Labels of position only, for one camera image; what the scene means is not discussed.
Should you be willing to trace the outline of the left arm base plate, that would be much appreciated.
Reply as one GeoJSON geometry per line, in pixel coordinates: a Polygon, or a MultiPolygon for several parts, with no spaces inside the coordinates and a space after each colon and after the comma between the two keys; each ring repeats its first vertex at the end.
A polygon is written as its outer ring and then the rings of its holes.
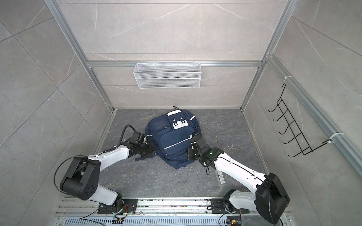
{"type": "Polygon", "coordinates": [[[98,214],[135,213],[138,199],[117,199],[112,205],[100,204],[98,214]]]}

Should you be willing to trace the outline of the navy blue student backpack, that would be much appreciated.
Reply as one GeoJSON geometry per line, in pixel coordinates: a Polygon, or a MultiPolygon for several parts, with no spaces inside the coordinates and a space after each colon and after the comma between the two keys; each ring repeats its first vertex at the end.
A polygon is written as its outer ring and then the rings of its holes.
{"type": "Polygon", "coordinates": [[[152,119],[145,134],[156,154],[174,169],[194,162],[188,159],[188,149],[191,139],[201,134],[201,127],[190,111],[176,108],[152,119]]]}

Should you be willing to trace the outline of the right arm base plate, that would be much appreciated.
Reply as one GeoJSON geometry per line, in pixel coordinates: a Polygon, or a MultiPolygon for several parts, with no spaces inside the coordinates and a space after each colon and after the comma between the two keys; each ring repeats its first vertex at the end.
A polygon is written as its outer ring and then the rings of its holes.
{"type": "Polygon", "coordinates": [[[229,201],[224,199],[211,199],[210,204],[206,207],[208,211],[211,211],[213,214],[224,214],[224,213],[234,213],[241,212],[242,214],[250,213],[245,200],[235,200],[229,201]]]}

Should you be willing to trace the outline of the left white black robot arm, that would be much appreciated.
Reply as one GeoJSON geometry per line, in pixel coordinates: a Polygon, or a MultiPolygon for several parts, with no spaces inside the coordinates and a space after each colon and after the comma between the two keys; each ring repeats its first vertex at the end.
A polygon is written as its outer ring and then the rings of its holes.
{"type": "Polygon", "coordinates": [[[154,146],[148,142],[145,133],[137,132],[131,125],[126,125],[118,143],[100,153],[85,156],[77,155],[68,158],[72,162],[60,184],[53,183],[56,189],[83,201],[97,202],[101,208],[111,213],[121,212],[124,206],[119,192],[99,184],[100,173],[109,166],[139,155],[141,159],[153,156],[154,146]]]}

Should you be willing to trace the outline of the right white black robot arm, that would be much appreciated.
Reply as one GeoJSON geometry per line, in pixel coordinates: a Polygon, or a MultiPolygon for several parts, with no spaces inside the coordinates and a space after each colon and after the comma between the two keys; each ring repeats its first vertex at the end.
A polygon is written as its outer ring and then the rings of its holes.
{"type": "Polygon", "coordinates": [[[222,205],[228,213],[239,209],[256,211],[269,223],[276,225],[290,202],[290,198],[279,177],[273,173],[265,175],[231,158],[223,150],[211,148],[201,135],[190,139],[188,158],[199,160],[207,168],[226,173],[245,186],[249,195],[232,189],[223,198],[222,205]]]}

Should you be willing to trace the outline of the clear plastic ruler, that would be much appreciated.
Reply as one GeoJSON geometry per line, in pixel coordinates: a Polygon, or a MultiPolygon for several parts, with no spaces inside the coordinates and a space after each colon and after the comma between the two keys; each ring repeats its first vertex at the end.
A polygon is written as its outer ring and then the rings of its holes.
{"type": "Polygon", "coordinates": [[[219,183],[220,186],[223,186],[226,184],[223,173],[219,170],[215,170],[216,173],[216,177],[217,177],[217,181],[219,183]]]}

